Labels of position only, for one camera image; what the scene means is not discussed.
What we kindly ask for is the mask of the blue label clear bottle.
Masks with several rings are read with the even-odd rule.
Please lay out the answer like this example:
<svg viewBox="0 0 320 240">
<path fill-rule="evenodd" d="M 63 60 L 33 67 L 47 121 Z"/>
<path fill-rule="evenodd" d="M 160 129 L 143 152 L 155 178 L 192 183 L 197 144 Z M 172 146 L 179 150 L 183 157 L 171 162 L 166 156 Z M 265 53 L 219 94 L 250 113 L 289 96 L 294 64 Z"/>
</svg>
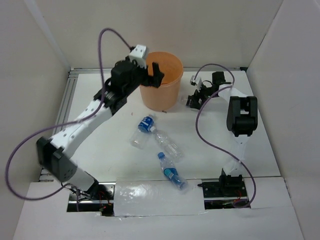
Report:
<svg viewBox="0 0 320 240">
<path fill-rule="evenodd" d="M 144 116 L 137 125 L 135 132 L 129 139 L 129 143 L 131 146 L 143 149 L 148 142 L 148 139 L 151 134 L 151 128 L 155 124 L 156 114 L 154 112 L 149 113 L 148 115 Z"/>
</svg>

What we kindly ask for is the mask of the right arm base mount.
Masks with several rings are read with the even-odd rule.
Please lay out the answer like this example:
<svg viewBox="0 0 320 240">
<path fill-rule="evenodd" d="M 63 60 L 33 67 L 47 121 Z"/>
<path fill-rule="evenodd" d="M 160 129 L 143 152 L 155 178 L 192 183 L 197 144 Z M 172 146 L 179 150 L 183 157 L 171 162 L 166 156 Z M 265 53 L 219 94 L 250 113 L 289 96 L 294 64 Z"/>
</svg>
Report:
<svg viewBox="0 0 320 240">
<path fill-rule="evenodd" d="M 205 210 L 249 208 L 249 198 L 242 175 L 231 176 L 221 170 L 218 180 L 202 181 Z"/>
</svg>

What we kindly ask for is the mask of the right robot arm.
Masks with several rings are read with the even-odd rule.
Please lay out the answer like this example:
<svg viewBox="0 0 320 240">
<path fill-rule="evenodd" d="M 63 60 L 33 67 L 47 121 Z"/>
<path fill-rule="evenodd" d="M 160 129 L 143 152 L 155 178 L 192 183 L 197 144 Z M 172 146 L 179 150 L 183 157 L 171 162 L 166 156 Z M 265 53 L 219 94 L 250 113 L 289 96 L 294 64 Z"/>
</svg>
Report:
<svg viewBox="0 0 320 240">
<path fill-rule="evenodd" d="M 212 73 L 210 86 L 205 86 L 198 76 L 190 78 L 190 84 L 196 86 L 194 94 L 189 95 L 186 106 L 191 109 L 203 110 L 204 105 L 212 98 L 222 98 L 228 103 L 226 128 L 233 137 L 229 155 L 222 173 L 230 177 L 238 177 L 244 173 L 244 155 L 246 144 L 258 127 L 258 99 L 249 96 L 234 87 L 234 82 L 227 82 L 223 71 Z"/>
</svg>

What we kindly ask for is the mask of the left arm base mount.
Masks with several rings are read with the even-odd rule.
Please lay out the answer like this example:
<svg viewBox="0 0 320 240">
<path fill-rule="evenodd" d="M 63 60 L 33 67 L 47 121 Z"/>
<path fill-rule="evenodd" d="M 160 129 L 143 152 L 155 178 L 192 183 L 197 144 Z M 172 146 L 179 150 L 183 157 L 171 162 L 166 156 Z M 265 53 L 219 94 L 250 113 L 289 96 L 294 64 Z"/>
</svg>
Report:
<svg viewBox="0 0 320 240">
<path fill-rule="evenodd" d="M 114 216 L 115 182 L 95 183 L 91 192 L 68 186 L 68 213 L 95 212 L 104 217 Z"/>
</svg>

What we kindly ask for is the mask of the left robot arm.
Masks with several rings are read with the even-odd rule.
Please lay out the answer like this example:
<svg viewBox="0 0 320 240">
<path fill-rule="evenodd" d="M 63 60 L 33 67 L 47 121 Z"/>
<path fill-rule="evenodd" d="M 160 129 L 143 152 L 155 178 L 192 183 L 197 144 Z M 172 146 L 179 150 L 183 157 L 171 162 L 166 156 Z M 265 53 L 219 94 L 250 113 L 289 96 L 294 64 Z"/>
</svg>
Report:
<svg viewBox="0 0 320 240">
<path fill-rule="evenodd" d="M 164 74 L 156 62 L 152 63 L 152 75 L 148 68 L 138 66 L 136 60 L 128 58 L 118 61 L 111 76 L 103 80 L 103 87 L 93 97 L 75 123 L 47 139 L 36 142 L 39 163 L 59 182 L 71 184 L 88 200 L 97 197 L 99 182 L 72 160 L 82 142 L 102 123 L 109 120 L 127 103 L 128 96 L 140 85 L 161 85 Z"/>
</svg>

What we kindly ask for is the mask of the black label small bottle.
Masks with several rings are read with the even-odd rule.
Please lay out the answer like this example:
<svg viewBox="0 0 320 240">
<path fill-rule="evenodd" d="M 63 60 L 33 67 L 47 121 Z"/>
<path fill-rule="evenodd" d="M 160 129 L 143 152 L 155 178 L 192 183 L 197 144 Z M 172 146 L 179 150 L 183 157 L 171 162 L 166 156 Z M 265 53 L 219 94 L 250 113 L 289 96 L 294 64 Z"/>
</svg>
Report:
<svg viewBox="0 0 320 240">
<path fill-rule="evenodd" d="M 182 105 L 186 106 L 186 107 L 190 107 L 190 104 L 193 103 L 192 97 L 190 95 L 182 95 L 180 97 L 180 102 Z"/>
</svg>

